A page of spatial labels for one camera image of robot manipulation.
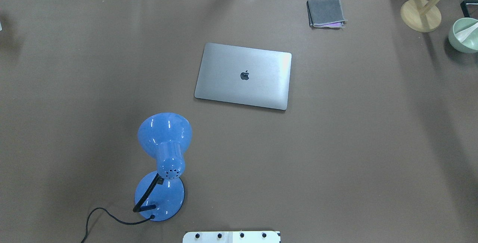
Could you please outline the grey laptop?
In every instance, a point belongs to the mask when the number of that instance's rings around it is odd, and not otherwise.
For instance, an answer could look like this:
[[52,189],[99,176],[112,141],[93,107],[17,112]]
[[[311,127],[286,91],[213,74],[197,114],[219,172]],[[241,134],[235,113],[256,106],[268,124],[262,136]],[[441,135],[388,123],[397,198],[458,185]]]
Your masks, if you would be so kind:
[[206,43],[194,96],[286,110],[291,64],[289,52]]

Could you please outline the blue desk lamp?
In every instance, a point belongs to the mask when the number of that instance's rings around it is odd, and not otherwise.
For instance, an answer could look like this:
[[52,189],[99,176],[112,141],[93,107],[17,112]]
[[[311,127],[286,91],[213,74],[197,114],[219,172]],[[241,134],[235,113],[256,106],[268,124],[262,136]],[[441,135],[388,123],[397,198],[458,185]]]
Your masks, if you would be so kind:
[[186,189],[181,175],[186,170],[184,153],[192,140],[192,127],[183,116],[163,112],[145,119],[137,132],[142,149],[156,162],[156,169],[136,187],[133,212],[160,222],[181,209]]

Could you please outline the grey folded cloth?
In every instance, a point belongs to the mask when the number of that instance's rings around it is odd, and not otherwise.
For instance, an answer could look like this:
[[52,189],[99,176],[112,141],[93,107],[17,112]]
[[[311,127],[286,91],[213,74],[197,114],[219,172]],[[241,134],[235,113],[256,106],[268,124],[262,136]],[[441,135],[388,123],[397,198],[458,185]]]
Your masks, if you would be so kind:
[[345,27],[341,0],[307,0],[309,26],[314,28]]

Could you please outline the wooden cup tree stand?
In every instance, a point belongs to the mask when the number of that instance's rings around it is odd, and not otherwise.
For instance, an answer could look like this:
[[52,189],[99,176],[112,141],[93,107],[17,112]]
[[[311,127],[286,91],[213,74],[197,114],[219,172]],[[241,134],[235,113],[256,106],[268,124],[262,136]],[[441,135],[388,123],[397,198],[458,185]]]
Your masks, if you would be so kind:
[[439,0],[408,0],[401,6],[403,22],[418,32],[432,32],[441,23],[441,12],[436,7]]

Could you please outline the white ceramic spoon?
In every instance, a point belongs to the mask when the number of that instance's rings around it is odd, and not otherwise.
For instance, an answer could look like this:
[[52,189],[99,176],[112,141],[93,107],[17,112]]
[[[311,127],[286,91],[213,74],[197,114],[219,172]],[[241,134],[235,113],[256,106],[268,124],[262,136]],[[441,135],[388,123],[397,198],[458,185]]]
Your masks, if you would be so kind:
[[464,30],[456,33],[456,39],[460,43],[463,43],[473,33],[473,31],[475,31],[477,28],[478,28],[478,23],[476,22],[471,27],[468,27],[467,29],[464,29]]

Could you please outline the green ceramic bowl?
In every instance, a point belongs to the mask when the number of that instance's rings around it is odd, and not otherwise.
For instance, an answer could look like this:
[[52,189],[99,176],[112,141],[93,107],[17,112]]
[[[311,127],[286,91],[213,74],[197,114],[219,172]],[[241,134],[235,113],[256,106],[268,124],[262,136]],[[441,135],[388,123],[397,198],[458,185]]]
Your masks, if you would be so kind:
[[477,22],[474,18],[461,18],[454,22],[448,34],[448,41],[454,49],[462,53],[478,52]]

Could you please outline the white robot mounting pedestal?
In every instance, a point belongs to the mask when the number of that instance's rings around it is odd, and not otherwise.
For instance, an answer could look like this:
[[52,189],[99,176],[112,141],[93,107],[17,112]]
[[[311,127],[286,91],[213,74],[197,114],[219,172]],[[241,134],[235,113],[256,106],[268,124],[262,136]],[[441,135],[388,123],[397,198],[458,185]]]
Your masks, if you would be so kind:
[[183,243],[280,243],[279,231],[191,231]]

